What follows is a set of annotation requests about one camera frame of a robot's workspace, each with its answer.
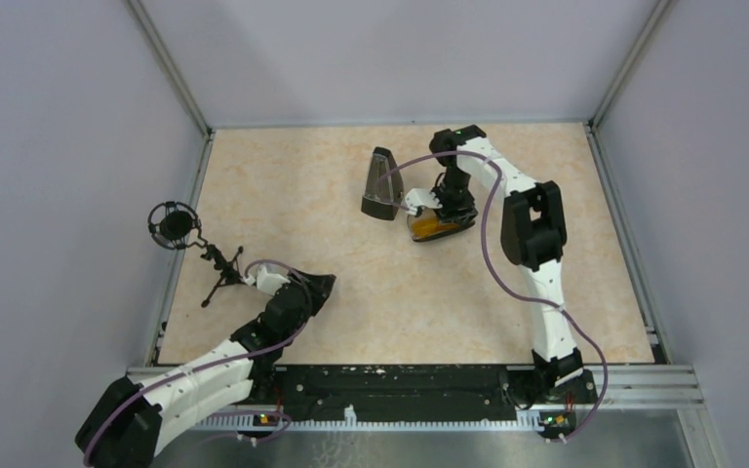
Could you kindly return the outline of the black glasses case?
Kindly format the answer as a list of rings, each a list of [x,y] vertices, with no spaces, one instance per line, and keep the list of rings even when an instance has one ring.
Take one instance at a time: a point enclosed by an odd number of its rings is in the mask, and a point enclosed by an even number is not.
[[[408,214],[406,224],[413,242],[426,243],[470,229],[475,225],[475,219],[464,222],[442,221],[434,211],[422,211],[417,215]]]

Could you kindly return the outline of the orange sunglasses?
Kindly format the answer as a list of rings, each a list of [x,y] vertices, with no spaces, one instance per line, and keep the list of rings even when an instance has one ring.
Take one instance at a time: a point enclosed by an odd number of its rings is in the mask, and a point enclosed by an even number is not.
[[[437,218],[425,218],[414,221],[410,230],[413,238],[420,241],[432,239],[433,237],[444,235],[445,233],[456,231],[459,225],[455,222],[442,222]]]

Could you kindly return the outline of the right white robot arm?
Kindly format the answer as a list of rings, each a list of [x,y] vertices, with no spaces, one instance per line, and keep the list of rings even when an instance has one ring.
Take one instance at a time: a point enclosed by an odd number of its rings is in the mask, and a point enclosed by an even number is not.
[[[560,187],[525,175],[476,125],[436,132],[429,149],[444,168],[431,190],[439,203],[433,210],[435,237],[474,225],[478,210],[471,181],[488,188],[490,202],[501,202],[500,245],[525,278],[528,291],[516,297],[532,311],[533,393],[546,402],[560,401],[584,372],[562,287],[568,232]]]

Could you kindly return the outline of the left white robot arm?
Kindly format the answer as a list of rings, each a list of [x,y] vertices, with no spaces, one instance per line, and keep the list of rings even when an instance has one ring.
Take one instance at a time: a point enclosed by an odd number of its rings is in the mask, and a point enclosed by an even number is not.
[[[217,410],[272,394],[273,367],[330,298],[336,276],[275,262],[241,281],[268,295],[263,310],[203,355],[140,382],[112,381],[77,431],[86,467],[147,467],[175,438]]]

